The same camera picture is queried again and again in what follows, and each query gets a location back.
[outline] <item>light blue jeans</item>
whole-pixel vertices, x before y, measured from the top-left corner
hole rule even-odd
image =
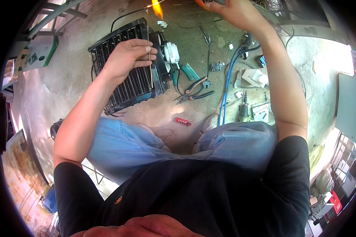
[[[261,178],[277,139],[277,130],[264,122],[233,122],[203,134],[194,154],[179,155],[162,150],[163,141],[141,127],[100,117],[87,159],[118,185],[143,165],[178,159],[229,162]]]

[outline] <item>flame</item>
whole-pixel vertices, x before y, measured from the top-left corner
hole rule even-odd
[[[159,4],[158,0],[152,0],[152,6],[153,6],[153,11],[154,14],[160,18],[161,20],[164,19],[164,15],[162,13],[162,8],[161,5]]]

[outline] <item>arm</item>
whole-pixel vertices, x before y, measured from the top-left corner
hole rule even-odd
[[[222,14],[232,25],[250,31],[260,42],[268,69],[278,141],[293,135],[307,140],[306,99],[295,68],[273,27],[249,0],[226,0],[225,6],[214,2],[206,6]]]
[[[119,43],[109,56],[103,70],[87,88],[79,102],[70,111],[55,137],[53,162],[70,162],[81,167],[90,151],[96,124],[114,89],[121,84],[131,69],[150,65],[157,50],[144,39]]]

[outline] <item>red lighter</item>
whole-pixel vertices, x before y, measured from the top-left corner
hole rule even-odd
[[[185,119],[178,118],[178,117],[175,118],[175,121],[176,121],[176,122],[180,122],[180,123],[182,123],[182,124],[186,124],[186,125],[188,125],[188,126],[191,126],[191,124],[192,124],[192,122],[190,122],[190,121],[188,121],[188,120],[185,120]]]

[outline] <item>left hand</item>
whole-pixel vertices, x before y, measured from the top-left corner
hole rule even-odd
[[[131,39],[120,42],[109,56],[100,74],[112,80],[119,80],[122,83],[133,68],[147,67],[150,60],[157,58],[157,49],[152,48],[152,42],[144,39]]]

